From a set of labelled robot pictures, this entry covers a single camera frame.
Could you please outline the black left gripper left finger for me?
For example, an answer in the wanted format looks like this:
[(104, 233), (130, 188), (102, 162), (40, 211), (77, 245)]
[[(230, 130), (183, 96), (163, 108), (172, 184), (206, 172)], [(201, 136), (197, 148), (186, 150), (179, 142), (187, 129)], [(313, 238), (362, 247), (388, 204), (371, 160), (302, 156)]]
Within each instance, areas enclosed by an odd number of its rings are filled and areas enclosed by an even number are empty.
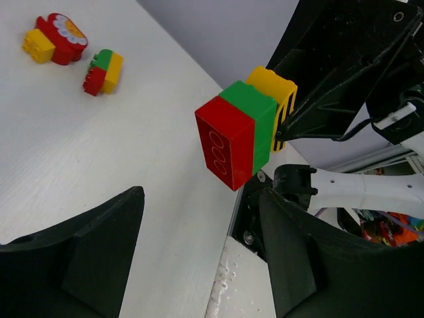
[(134, 186), (1, 245), (2, 317), (118, 317), (144, 211)]

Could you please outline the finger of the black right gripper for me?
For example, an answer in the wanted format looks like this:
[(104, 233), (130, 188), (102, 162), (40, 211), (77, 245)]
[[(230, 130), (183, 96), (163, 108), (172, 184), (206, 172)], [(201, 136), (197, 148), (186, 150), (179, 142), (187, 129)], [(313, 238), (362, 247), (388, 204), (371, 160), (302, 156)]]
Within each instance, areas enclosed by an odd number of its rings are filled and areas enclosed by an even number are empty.
[(412, 104), (375, 128), (404, 141), (423, 131), (423, 2), (300, 1), (267, 67), (297, 86), (279, 141), (346, 141)]

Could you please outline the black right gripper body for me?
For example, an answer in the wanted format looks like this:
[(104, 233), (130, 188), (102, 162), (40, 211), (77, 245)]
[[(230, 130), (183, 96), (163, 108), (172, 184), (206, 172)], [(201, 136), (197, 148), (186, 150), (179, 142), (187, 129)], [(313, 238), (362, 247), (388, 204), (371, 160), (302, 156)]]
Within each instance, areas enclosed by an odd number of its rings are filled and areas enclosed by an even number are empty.
[(392, 144), (423, 132), (423, 60), (404, 62), (377, 84), (366, 100), (372, 128)]

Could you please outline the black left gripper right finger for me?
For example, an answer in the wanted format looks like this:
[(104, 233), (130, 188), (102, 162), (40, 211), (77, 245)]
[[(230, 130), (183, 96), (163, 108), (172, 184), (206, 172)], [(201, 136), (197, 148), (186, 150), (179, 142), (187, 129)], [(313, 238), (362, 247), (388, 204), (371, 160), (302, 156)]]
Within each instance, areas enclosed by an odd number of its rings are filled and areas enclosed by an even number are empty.
[(278, 317), (423, 316), (422, 243), (369, 242), (271, 189), (259, 210)]

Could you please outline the red bottom lego brick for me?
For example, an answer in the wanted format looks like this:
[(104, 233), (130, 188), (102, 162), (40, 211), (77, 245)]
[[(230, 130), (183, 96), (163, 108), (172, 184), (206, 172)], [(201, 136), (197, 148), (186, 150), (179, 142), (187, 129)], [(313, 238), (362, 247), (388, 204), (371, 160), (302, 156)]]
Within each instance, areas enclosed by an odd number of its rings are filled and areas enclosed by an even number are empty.
[(236, 191), (252, 177), (254, 120), (216, 96), (195, 111), (207, 168)]

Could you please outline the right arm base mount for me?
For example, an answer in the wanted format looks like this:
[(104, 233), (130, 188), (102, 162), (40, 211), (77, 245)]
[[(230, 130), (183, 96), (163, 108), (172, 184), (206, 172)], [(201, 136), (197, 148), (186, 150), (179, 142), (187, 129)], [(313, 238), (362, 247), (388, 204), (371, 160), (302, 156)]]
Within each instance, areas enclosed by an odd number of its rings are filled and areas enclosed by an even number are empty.
[[(273, 206), (277, 199), (266, 203), (260, 208), (260, 195), (263, 189), (273, 187), (273, 181), (263, 171), (259, 171), (243, 187), (240, 201), (237, 205), (231, 236), (255, 253), (261, 259), (266, 259), (266, 248), (271, 248), (271, 261), (278, 257), (290, 258), (292, 262), (301, 264), (307, 262), (307, 249), (304, 247), (301, 233), (292, 219), (301, 211), (299, 198), (292, 193), (282, 193), (282, 206)], [(276, 221), (277, 225), (266, 224), (262, 228), (260, 213), (265, 213), (268, 221)]]

